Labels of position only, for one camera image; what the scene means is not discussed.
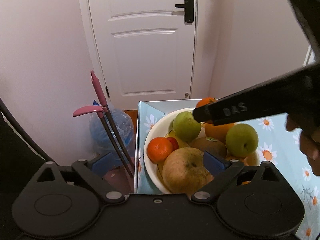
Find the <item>human hand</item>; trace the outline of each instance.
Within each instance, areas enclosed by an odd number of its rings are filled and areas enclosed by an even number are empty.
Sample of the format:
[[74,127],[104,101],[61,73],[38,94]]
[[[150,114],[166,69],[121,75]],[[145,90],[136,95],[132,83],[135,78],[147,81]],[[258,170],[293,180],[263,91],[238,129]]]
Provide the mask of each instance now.
[[[286,123],[287,131],[291,132],[298,127],[299,125],[288,115]],[[311,138],[303,131],[301,132],[300,151],[307,156],[313,174],[320,176],[320,147],[316,142],[320,143],[320,127],[312,133]]]

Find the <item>bowl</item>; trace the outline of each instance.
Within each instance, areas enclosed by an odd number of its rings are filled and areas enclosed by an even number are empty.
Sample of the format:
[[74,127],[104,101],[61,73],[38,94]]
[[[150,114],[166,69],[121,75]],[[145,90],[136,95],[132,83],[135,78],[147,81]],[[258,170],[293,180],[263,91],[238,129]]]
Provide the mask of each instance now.
[[[145,144],[144,144],[144,153],[143,153],[143,159],[144,159],[144,165],[147,170],[147,173],[152,180],[152,182],[156,185],[156,187],[164,194],[171,194],[172,192],[167,189],[167,187],[164,185],[163,179],[162,179],[162,166],[164,162],[160,163],[153,163],[148,155],[147,155],[147,147],[149,142],[156,137],[166,137],[168,133],[172,131],[172,123],[175,117],[184,111],[190,111],[192,112],[194,108],[184,108],[177,111],[174,111],[172,113],[169,113],[168,115],[161,118],[150,130],[148,133],[148,136],[146,138]],[[204,127],[202,126],[201,132],[198,135],[197,138],[205,137],[204,133]],[[257,152],[253,153],[251,156],[251,160],[249,165],[259,165],[259,157]]]

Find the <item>pink handle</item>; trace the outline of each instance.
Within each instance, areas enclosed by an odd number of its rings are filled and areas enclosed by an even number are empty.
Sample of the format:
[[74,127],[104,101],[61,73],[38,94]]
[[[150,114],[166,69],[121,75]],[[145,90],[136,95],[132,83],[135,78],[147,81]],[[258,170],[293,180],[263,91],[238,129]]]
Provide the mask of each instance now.
[[95,92],[97,94],[97,97],[98,97],[98,100],[100,102],[100,105],[106,106],[107,105],[107,100],[106,100],[106,97],[104,96],[102,87],[100,85],[100,81],[96,77],[96,75],[94,74],[93,71],[90,71],[90,73],[91,73],[91,82],[92,82],[93,88],[94,88],[94,90],[95,90]]
[[77,109],[76,111],[74,111],[72,116],[76,117],[76,116],[80,116],[80,115],[83,115],[83,114],[89,114],[89,113],[94,113],[94,112],[96,112],[98,114],[99,118],[103,117],[103,109],[102,109],[101,106],[84,106],[84,107],[81,107],[81,108]]

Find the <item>door panel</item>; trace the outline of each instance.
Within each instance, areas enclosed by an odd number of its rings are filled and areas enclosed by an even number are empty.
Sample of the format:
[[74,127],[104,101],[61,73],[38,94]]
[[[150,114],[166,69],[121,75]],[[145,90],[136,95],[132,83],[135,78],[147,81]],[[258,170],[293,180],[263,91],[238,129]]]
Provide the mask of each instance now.
[[184,0],[89,0],[111,102],[185,99],[190,93],[195,22],[184,23]]

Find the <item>black door lock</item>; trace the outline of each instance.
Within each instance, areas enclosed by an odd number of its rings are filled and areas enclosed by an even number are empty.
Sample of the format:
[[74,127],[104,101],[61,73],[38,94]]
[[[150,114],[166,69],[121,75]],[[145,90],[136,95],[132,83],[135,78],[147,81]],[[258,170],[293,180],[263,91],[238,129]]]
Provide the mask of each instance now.
[[193,23],[195,0],[184,0],[184,4],[176,4],[176,8],[184,8],[184,21]]

